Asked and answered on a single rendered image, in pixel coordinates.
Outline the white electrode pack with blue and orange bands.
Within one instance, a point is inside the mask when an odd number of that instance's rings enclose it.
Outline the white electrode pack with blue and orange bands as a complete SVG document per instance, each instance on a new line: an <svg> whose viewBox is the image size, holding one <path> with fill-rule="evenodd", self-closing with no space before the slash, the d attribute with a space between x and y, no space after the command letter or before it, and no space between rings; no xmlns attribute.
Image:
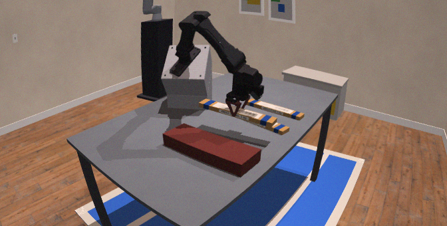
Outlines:
<svg viewBox="0 0 447 226"><path fill-rule="evenodd" d="M207 110L212 110L214 112L219 112L221 114L225 114L228 116L232 116L227 104L216 102L214 100L205 99L199 102L199 107L205 108ZM243 108L239 108L235 118L247 120L271 128L277 122L277 118L275 117L260 114Z"/></svg>

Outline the white welding electrode pack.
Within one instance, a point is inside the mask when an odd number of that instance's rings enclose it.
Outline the white welding electrode pack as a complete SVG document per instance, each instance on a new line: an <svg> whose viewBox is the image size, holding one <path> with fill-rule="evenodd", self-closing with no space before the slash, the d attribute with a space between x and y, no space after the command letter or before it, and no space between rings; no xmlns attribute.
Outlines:
<svg viewBox="0 0 447 226"><path fill-rule="evenodd" d="M284 135L285 133L287 133L289 131L289 127L284 126L283 124L279 124L279 123L276 123L272 128L270 128L268 126L263 126L261 124L256 124L254 122L250 122L250 123L260 126L262 128L265 128L267 130L271 130L272 132L275 132L275 133L278 133L281 135Z"/></svg>

